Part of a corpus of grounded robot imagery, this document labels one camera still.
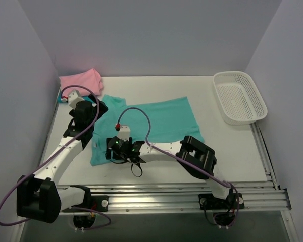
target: pink cloth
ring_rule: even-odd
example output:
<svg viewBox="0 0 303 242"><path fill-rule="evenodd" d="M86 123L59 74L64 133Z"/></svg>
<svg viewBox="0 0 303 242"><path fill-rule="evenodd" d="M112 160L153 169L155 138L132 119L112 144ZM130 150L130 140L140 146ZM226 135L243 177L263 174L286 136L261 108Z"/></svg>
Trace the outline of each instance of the pink cloth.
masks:
<svg viewBox="0 0 303 242"><path fill-rule="evenodd" d="M94 68L80 74L63 76L60 77L60 79L61 79L61 90L69 85L76 84L76 85L87 87L92 92L94 92L95 95L97 96L101 95L101 89L103 88L101 75ZM67 97L67 95L74 89L78 90L82 96L90 95L88 91L82 88L71 87L71 88L67 88L63 92L63 97Z"/></svg>

